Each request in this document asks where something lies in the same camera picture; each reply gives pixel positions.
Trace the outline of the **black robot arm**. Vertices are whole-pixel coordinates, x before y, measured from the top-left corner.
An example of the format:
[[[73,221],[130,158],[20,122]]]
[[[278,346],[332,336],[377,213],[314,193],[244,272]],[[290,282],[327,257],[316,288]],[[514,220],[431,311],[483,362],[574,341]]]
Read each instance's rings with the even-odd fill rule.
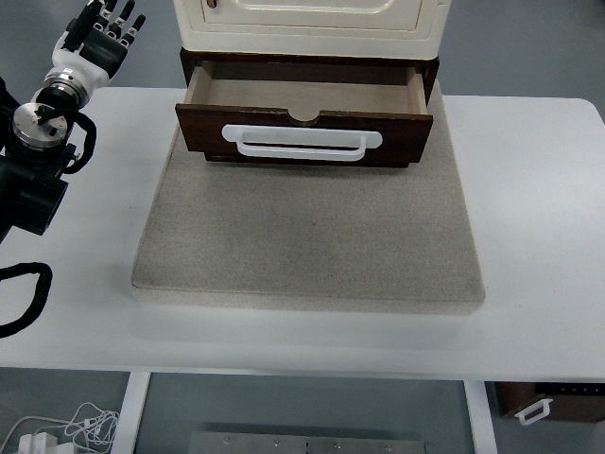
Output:
[[[61,177],[91,160],[96,126],[82,101],[75,87],[52,81],[20,104],[1,83],[1,237],[13,227],[43,235],[68,187]]]

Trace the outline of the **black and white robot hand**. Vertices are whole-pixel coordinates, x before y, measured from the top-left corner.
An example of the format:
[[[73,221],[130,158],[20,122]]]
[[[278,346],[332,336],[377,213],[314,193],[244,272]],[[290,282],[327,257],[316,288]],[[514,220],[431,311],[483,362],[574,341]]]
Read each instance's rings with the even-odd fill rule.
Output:
[[[84,96],[107,86],[145,23],[143,14],[128,23],[135,5],[128,1],[115,14],[115,1],[88,2],[57,40],[45,82],[66,82]]]

